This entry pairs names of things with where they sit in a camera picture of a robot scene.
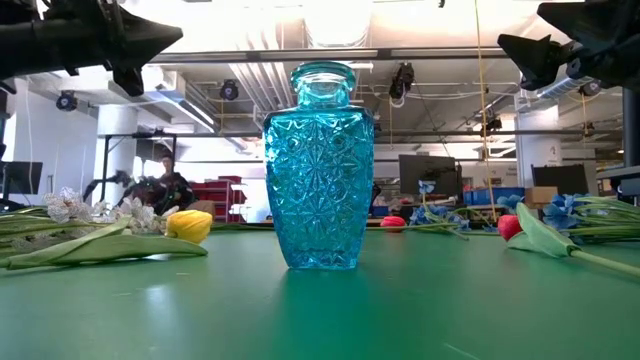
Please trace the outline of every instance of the blue glass vase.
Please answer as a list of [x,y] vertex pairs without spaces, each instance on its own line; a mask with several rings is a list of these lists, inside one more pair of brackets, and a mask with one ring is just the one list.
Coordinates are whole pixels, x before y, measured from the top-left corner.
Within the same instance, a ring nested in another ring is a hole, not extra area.
[[265,119],[267,192],[291,268],[351,269],[362,247],[373,186],[373,117],[349,105],[353,70],[301,65],[298,107]]

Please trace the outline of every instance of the green table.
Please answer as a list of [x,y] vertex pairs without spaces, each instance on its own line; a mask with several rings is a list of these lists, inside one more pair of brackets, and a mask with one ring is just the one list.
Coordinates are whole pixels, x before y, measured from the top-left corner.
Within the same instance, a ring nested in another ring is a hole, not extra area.
[[0,359],[640,359],[640,281],[497,237],[372,232],[347,272],[288,271],[272,232],[204,245],[0,271]]

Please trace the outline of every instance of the person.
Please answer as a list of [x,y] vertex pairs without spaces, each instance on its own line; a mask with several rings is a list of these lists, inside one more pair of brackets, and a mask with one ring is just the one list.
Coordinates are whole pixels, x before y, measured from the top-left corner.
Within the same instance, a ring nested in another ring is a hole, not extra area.
[[173,171],[171,153],[166,152],[162,155],[162,166],[164,166],[165,172],[159,180],[161,184],[167,187],[168,198],[154,207],[156,213],[163,213],[174,206],[179,206],[180,210],[185,210],[195,201],[189,182],[180,173]]

